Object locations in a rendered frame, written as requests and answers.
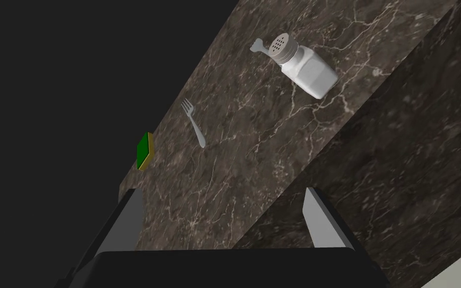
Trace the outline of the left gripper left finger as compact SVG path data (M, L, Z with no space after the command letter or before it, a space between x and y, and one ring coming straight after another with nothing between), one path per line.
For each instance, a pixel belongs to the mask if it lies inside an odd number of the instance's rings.
M81 263L87 264L102 252L133 250L142 229L143 217L143 190L128 189L89 246Z

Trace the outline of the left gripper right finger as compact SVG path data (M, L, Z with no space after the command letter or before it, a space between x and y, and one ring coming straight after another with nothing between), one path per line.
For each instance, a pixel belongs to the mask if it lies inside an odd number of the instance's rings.
M302 214L315 248L354 248L329 208L312 187L305 191Z

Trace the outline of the white salt shaker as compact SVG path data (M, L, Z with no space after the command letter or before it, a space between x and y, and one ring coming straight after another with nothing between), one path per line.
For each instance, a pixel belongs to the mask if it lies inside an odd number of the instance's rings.
M288 33L275 38L268 54L281 71L312 97L321 100L336 84L338 75L315 51L299 45Z

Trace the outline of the green and yellow sponge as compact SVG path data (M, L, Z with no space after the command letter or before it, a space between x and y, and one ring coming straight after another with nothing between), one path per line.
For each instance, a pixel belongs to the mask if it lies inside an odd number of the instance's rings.
M145 171L155 155L153 134L146 132L136 147L136 167Z

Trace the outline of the grey fork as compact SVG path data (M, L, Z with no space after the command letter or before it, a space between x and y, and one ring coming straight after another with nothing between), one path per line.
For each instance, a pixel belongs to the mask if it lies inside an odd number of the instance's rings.
M195 111L195 106L193 104L191 104L187 98L185 98L182 101L181 106L182 106L183 110L185 111L187 117L189 118L189 120L190 120L190 122L192 124L192 127L193 127L193 129L195 131L195 134L196 134L196 137L197 137L197 140L198 140L198 143L199 143L200 147L205 148L206 144L207 144L205 136L203 135L200 127L197 125L197 123L195 122L195 120L193 118L193 114L194 114L194 111Z

